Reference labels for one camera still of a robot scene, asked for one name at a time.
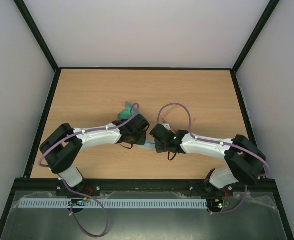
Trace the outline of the light blue cleaning cloth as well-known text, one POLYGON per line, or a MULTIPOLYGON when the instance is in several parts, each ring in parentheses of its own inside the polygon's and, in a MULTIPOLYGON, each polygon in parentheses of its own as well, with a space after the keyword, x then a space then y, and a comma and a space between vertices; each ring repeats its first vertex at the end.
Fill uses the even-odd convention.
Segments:
POLYGON ((138 147, 146 150, 156 150, 156 144, 154 140, 146 140, 144 144, 138 145, 138 147))

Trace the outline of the grey green glasses case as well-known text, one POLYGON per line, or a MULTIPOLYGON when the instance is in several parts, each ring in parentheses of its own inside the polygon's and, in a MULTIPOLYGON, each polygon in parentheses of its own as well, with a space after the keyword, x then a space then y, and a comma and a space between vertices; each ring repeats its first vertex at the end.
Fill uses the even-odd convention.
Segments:
POLYGON ((117 115, 119 120, 128 120, 132 115, 135 115, 136 112, 139 111, 139 104, 134 103, 131 104, 130 102, 125 103, 125 109, 117 115))

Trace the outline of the pink transparent sunglasses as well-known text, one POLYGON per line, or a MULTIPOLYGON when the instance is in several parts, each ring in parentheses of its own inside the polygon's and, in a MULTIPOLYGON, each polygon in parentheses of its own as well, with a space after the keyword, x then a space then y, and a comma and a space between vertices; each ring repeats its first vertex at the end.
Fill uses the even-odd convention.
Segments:
POLYGON ((161 114, 160 121, 163 123, 189 122, 187 111, 181 106, 169 106, 161 114))

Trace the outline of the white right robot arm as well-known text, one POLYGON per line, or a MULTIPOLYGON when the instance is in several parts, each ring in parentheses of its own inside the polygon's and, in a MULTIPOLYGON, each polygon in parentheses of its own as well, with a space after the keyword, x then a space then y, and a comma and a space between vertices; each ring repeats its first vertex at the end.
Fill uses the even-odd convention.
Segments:
POLYGON ((167 152, 172 161, 178 154, 199 154, 226 163, 225 167, 212 169, 204 180, 204 190, 216 196, 225 187, 242 183, 256 185, 261 176, 265 155, 245 136, 211 138, 198 136, 187 130, 171 131, 168 124, 157 124, 150 132, 157 153, 167 152))

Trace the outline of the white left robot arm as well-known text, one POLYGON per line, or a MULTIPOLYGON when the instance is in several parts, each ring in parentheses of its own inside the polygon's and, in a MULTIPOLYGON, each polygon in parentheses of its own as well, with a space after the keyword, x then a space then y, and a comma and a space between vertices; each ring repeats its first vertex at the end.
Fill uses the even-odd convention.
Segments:
POLYGON ((150 123, 140 113, 135 113, 127 120, 115 120, 94 128, 72 128, 70 124, 64 123, 39 149, 42 158, 47 162, 46 167, 63 179, 70 188, 75 188, 84 181, 74 165, 81 151, 101 145, 144 145, 149 127, 150 123))

